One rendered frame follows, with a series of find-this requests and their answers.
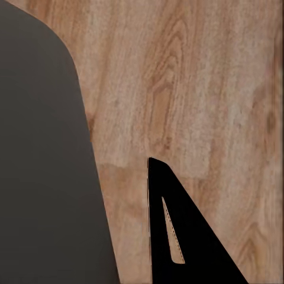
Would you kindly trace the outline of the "trash can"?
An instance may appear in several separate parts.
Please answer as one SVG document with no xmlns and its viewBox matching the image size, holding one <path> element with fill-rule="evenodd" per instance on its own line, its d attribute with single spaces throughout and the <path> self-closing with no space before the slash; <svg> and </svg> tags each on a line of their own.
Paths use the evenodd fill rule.
<svg viewBox="0 0 284 284">
<path fill-rule="evenodd" d="M 120 284 L 73 58 L 0 0 L 0 284 Z"/>
</svg>

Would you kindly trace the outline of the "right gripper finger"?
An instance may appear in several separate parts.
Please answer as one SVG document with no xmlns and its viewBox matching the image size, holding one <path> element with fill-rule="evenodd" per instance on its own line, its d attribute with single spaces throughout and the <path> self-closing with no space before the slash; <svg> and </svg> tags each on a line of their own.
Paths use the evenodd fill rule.
<svg viewBox="0 0 284 284">
<path fill-rule="evenodd" d="M 153 284 L 249 284 L 167 163 L 149 158 Z M 172 261 L 162 197 L 185 264 Z"/>
</svg>

